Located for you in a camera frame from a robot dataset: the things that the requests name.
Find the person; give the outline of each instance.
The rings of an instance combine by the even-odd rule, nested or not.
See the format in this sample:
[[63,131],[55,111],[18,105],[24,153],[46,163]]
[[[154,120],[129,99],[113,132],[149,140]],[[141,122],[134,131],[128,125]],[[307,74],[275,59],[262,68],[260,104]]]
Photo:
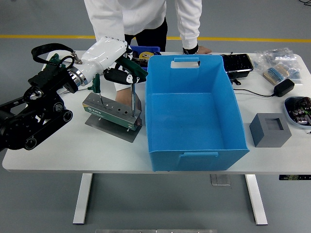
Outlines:
[[[165,51],[167,22],[165,0],[84,0],[96,40],[104,36],[126,40],[130,45],[135,37],[139,46],[160,47]],[[211,50],[199,46],[202,0],[175,0],[177,27],[184,54],[207,54]],[[116,101],[131,105],[128,85],[115,83]],[[141,103],[136,96],[137,108]]]

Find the gray cube block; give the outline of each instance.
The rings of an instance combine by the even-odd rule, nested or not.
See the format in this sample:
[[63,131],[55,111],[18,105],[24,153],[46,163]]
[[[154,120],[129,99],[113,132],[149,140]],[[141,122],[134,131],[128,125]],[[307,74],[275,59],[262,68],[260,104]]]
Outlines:
[[257,113],[249,128],[255,147],[281,147],[292,136],[282,113]]

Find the metal plate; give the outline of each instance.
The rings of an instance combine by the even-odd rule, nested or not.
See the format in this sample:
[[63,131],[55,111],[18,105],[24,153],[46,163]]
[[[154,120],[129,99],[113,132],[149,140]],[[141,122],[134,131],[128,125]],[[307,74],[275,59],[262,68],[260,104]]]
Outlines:
[[131,143],[134,142],[141,129],[141,126],[137,126],[135,131],[129,130],[126,127],[117,125],[116,123],[93,114],[91,114],[85,124]]
[[228,175],[225,174],[212,174],[210,180],[213,186],[230,186],[231,182]]

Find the white sleeve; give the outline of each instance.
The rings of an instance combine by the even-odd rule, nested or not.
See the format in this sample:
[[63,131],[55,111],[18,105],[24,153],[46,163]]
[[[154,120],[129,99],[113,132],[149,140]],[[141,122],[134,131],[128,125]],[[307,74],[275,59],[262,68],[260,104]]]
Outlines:
[[[104,36],[124,40],[124,25],[121,6],[117,0],[84,0],[96,41]],[[116,91],[128,85],[115,83]]]
[[202,0],[175,0],[177,27],[183,48],[190,50],[197,45],[199,36]]

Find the black pants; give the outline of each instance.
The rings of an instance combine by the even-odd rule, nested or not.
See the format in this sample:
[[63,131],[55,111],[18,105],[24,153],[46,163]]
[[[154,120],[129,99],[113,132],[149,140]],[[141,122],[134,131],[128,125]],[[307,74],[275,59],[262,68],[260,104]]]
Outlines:
[[167,35],[167,22],[164,18],[162,25],[155,29],[145,29],[136,35],[125,35],[125,41],[131,45],[132,39],[135,37],[138,46],[160,47],[161,52],[165,52]]

